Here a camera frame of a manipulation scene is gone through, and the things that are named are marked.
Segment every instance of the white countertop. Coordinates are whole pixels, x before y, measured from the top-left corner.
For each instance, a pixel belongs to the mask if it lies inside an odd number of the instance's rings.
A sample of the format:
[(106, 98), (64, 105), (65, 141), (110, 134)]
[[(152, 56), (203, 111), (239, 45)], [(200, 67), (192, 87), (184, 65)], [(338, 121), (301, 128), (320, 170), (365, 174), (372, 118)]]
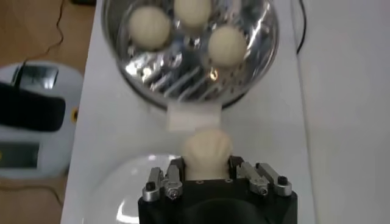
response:
[[(388, 223), (390, 2), (306, 0), (305, 4), (308, 36), (300, 54), (300, 68), (318, 223)], [(96, 20), (93, 37), (100, 26)], [(107, 59), (107, 55), (99, 53), (105, 47), (100, 44), (102, 37), (91, 39), (63, 224), (80, 223), (85, 194), (127, 159), (123, 150), (113, 153), (112, 159), (93, 155), (109, 146), (109, 142), (91, 143), (103, 132), (111, 131), (112, 136), (118, 136), (111, 142), (118, 141), (117, 145), (126, 147), (126, 136), (106, 119), (93, 125), (94, 131), (88, 129), (96, 122), (90, 114), (121, 114), (111, 107), (101, 110), (96, 100), (89, 102), (112, 95), (112, 89), (95, 79), (99, 81), (110, 74), (112, 80), (118, 81), (116, 88), (127, 88), (113, 72), (114, 65), (99, 65)], [(270, 78), (270, 74), (266, 75), (261, 85), (270, 82)], [(117, 95), (132, 97), (133, 93), (120, 91)], [(98, 166), (89, 166), (89, 159)], [(92, 177), (84, 180), (86, 174)]]
[[(289, 0), (275, 4), (280, 19), (275, 62), (259, 84), (222, 112), (222, 127), (233, 138), (234, 154), (252, 163), (267, 162), (293, 182), (300, 200), (299, 223), (312, 224), (314, 208), (291, 6)], [(101, 33), (100, 15), (98, 1), (62, 224), (84, 223), (94, 190), (121, 164), (137, 155), (178, 153), (184, 140), (165, 130), (165, 115), (152, 110), (119, 74)]]
[(305, 2), (300, 67), (318, 224), (389, 223), (390, 1)]

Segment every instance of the screw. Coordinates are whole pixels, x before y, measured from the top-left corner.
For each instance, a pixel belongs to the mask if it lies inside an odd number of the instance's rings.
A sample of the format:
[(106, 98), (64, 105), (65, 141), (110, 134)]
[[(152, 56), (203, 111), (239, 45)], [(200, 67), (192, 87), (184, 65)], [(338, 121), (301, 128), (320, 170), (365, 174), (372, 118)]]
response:
[(285, 176), (278, 177), (278, 184), (282, 186), (286, 186), (288, 184), (288, 179)]
[(154, 182), (147, 182), (145, 185), (145, 190), (147, 190), (147, 191), (156, 190), (156, 184)]
[(167, 196), (171, 199), (174, 200), (179, 196), (179, 191), (177, 189), (170, 189), (167, 193)]
[(261, 196), (267, 196), (268, 190), (265, 188), (260, 188), (259, 193)]

